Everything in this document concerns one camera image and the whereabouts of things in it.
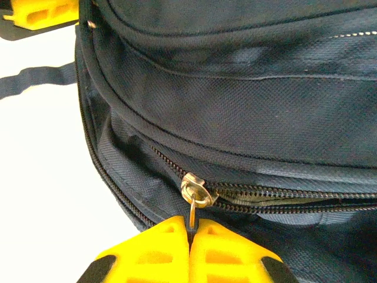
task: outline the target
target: metal zipper slider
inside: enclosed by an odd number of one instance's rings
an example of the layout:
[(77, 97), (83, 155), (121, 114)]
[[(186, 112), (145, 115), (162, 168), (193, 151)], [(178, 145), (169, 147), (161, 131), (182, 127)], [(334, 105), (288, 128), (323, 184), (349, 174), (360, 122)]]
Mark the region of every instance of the metal zipper slider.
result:
[(182, 197), (191, 204), (190, 216), (185, 218), (188, 248), (194, 241), (194, 236), (199, 227), (199, 219), (195, 215), (196, 208), (205, 208), (213, 205), (218, 195), (211, 195), (204, 187), (205, 181), (192, 173), (184, 175), (181, 184)]

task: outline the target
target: yellow plastic object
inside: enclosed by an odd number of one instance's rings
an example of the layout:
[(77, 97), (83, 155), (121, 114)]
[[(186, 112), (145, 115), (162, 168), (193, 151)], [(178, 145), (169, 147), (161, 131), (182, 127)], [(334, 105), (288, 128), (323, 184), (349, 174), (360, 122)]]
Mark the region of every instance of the yellow plastic object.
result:
[(4, 19), (35, 31), (78, 19), (78, 0), (11, 0), (13, 16)]
[(103, 283), (188, 283), (189, 243), (175, 216), (101, 253), (117, 257)]
[(199, 220), (190, 254), (190, 282), (273, 283), (261, 259), (282, 260), (273, 252), (220, 224)]
[[(109, 256), (116, 259), (105, 266), (102, 280), (99, 261)], [(101, 253), (92, 263), (97, 267), (91, 265), (78, 282), (273, 283), (261, 262), (265, 256), (282, 262), (273, 252), (207, 219), (200, 219), (189, 253), (184, 219), (175, 216)]]

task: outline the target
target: textured nylon fabric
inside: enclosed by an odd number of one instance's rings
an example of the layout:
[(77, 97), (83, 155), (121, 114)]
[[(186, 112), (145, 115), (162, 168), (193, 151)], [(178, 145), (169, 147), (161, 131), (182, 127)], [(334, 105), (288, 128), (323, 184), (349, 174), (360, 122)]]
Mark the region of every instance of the textured nylon fabric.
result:
[[(271, 26), (260, 44), (236, 31), (213, 44), (132, 34), (114, 11), (133, 2), (115, 10), (118, 1), (96, 3), (80, 2), (83, 121), (107, 174), (151, 221), (189, 210), (180, 178), (151, 146), (212, 182), (377, 191), (377, 10)], [(307, 27), (313, 32), (303, 37)], [(290, 40), (277, 44), (281, 34)], [(375, 211), (198, 214), (277, 253), (300, 282), (376, 281)]]
[(73, 62), (61, 67), (26, 68), (18, 75), (0, 78), (0, 99), (21, 94), (32, 85), (74, 83), (76, 83), (76, 75)]

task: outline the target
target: backpack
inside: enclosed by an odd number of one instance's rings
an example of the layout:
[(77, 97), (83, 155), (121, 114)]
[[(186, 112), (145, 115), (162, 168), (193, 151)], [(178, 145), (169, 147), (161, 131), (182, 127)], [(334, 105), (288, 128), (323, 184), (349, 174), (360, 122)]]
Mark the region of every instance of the backpack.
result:
[(99, 174), (139, 230), (188, 215), (300, 282), (376, 282), (377, 1), (80, 1), (75, 69)]

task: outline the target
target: white surface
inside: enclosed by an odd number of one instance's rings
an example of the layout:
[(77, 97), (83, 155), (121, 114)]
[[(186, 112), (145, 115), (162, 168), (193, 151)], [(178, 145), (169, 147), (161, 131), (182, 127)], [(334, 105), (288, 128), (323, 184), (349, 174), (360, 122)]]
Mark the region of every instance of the white surface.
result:
[[(73, 61), (74, 28), (0, 39), (0, 77)], [(0, 282), (76, 282), (138, 232), (92, 165), (75, 84), (0, 100)]]

